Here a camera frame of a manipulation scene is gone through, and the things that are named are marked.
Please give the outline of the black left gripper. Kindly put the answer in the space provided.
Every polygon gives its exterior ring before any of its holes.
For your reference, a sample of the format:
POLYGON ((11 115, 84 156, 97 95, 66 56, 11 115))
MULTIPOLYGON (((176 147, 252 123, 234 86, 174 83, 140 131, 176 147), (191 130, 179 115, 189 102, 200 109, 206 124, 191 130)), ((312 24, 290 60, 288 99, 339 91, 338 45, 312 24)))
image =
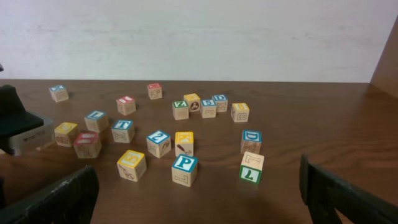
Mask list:
POLYGON ((15 87, 1 86, 1 150, 15 156, 17 152, 11 147, 9 139, 43 125, 42 118, 25 110, 15 87))

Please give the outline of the blue P block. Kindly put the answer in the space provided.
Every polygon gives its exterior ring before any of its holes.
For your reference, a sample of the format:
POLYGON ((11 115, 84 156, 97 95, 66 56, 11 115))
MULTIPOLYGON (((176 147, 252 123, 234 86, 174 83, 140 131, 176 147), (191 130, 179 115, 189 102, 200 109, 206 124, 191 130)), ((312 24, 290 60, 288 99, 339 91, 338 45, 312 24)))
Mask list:
POLYGON ((172 164, 172 181, 191 187, 194 183, 198 170, 198 159, 196 157, 180 154, 172 164))

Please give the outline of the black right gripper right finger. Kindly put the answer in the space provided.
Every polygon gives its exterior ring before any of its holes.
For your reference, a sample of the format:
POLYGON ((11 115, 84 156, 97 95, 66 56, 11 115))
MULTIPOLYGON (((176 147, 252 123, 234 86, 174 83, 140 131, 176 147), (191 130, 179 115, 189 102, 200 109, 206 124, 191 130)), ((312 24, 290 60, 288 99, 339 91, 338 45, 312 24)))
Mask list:
POLYGON ((340 212, 353 223, 397 224, 397 206, 309 163, 305 154, 299 189, 314 223, 341 223, 340 212))

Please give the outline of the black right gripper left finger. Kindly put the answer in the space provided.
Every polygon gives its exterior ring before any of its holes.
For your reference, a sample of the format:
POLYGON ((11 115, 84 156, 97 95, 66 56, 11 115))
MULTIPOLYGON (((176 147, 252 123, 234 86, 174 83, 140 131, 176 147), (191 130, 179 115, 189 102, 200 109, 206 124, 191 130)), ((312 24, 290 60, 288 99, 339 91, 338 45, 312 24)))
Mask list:
POLYGON ((93 166, 85 166, 42 190, 1 208, 1 223, 89 223, 99 193, 93 166))

